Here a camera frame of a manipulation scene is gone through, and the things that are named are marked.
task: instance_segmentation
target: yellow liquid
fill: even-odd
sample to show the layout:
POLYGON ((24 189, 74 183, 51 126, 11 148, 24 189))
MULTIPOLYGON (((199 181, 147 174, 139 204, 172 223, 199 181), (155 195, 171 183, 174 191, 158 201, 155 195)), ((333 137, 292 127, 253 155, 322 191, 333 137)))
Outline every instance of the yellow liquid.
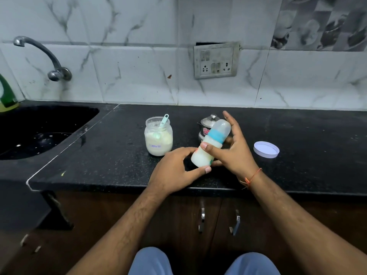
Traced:
POLYGON ((10 107, 6 107, 5 108, 4 105, 0 102, 0 112, 10 111, 10 110, 12 110, 12 109, 14 109, 14 108, 16 108, 18 106, 19 106, 19 102, 17 102, 16 104, 14 104, 14 105, 12 105, 10 107))

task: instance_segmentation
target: blue pants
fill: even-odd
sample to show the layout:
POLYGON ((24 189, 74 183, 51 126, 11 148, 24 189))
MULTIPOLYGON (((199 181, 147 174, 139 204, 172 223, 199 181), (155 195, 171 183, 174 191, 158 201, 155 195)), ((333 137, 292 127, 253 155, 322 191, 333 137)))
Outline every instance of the blue pants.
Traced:
MULTIPOLYGON (((128 275, 172 275, 171 265, 165 253, 155 247, 141 249, 132 262, 128 275)), ((272 261, 259 253, 239 256, 225 275, 280 275, 272 261)))

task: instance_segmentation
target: green bottle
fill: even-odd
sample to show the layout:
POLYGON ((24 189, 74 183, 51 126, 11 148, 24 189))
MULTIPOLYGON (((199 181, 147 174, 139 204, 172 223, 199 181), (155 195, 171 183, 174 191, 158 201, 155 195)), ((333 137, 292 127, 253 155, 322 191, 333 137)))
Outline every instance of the green bottle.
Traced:
POLYGON ((19 102, 4 77, 0 74, 0 112, 9 111, 19 106, 19 102))

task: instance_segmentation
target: tap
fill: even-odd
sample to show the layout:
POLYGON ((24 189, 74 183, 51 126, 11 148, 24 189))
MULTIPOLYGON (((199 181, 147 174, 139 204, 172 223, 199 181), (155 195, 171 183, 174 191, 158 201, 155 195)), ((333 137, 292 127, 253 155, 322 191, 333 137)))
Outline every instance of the tap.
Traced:
POLYGON ((48 79, 50 79, 51 81, 59 81, 60 79, 66 81, 71 80, 72 75, 70 70, 68 70, 66 67, 62 67, 59 60, 55 57, 55 55, 50 50, 48 50, 44 45, 40 44, 38 41, 35 41, 34 39, 29 38, 27 36, 17 36, 13 40, 13 44, 15 46, 24 47, 25 43, 31 44, 37 47, 38 49, 42 50, 51 59, 55 70, 51 70, 47 74, 48 79))

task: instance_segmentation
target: formula jar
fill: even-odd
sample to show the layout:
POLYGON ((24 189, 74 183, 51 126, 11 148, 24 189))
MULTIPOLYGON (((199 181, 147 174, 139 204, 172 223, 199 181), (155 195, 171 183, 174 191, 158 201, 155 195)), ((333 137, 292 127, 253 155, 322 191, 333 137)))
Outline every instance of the formula jar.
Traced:
POLYGON ((154 116, 146 120, 144 131, 145 144, 148 152, 154 156, 164 156, 170 152, 173 144, 173 132, 170 120, 160 126, 162 116, 154 116))

